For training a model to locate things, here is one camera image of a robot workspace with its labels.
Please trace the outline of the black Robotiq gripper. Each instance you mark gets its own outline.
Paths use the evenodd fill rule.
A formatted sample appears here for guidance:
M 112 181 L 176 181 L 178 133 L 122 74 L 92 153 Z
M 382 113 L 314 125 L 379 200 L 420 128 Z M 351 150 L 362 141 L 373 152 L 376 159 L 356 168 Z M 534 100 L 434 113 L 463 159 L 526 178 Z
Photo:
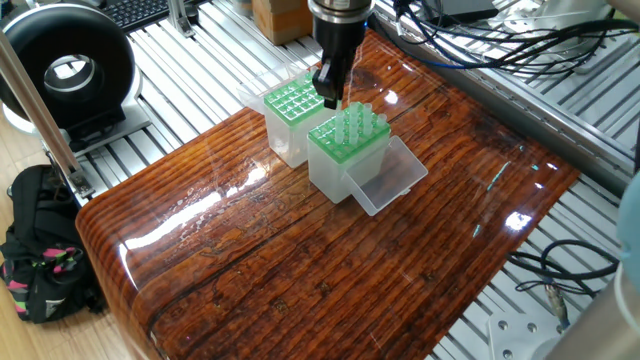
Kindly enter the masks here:
M 368 15 L 320 12 L 314 15 L 314 39 L 322 48 L 321 68 L 314 74 L 316 92 L 337 109 L 343 100 L 357 48 L 363 42 Z

